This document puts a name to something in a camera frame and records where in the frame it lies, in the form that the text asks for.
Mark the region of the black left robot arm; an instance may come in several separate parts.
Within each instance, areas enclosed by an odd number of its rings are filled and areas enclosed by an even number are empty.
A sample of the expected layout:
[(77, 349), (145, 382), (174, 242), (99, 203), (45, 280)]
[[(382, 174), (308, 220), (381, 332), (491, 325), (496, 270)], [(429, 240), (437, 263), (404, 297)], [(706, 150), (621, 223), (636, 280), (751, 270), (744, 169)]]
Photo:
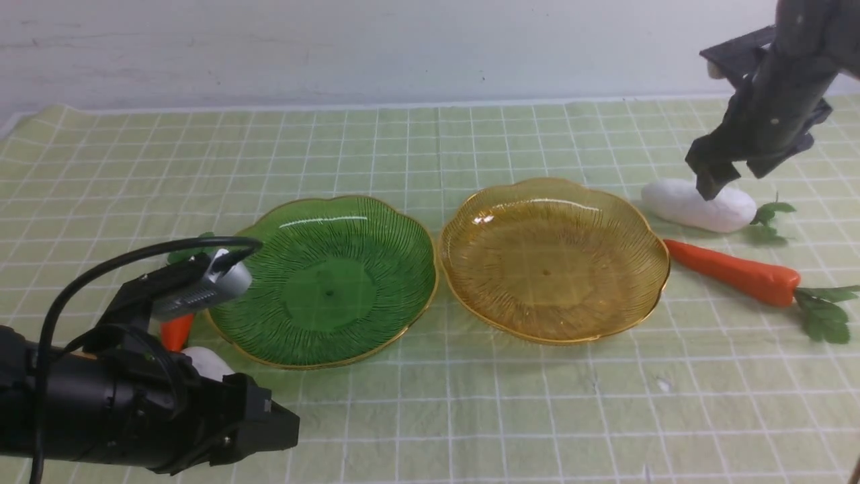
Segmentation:
[(37, 345), (2, 328), (2, 454), (26, 457), (41, 435), (47, 460), (138, 467), (176, 475), (294, 448), (299, 417), (246, 374), (200, 374), (184, 354), (142, 350), (94, 356), (52, 348), (37, 395)]

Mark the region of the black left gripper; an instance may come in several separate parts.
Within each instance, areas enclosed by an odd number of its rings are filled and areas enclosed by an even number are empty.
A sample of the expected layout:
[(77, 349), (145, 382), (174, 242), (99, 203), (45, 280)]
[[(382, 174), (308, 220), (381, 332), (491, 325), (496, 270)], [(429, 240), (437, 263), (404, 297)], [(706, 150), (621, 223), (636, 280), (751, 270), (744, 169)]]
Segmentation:
[(248, 374), (203, 377), (187, 356), (123, 325), (87, 331), (81, 348), (107, 377), (82, 462), (174, 475), (298, 445), (299, 417)]

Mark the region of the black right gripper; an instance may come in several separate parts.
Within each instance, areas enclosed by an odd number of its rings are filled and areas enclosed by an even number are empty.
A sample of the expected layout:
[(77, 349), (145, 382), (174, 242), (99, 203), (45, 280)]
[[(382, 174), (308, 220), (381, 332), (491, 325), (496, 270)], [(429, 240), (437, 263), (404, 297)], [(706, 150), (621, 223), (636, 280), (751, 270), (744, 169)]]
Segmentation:
[(746, 161), (761, 179), (813, 147), (815, 110), (841, 73), (858, 75), (857, 1), (779, 1), (770, 26), (701, 51), (734, 87), (720, 125), (685, 156), (696, 190), (713, 201)]

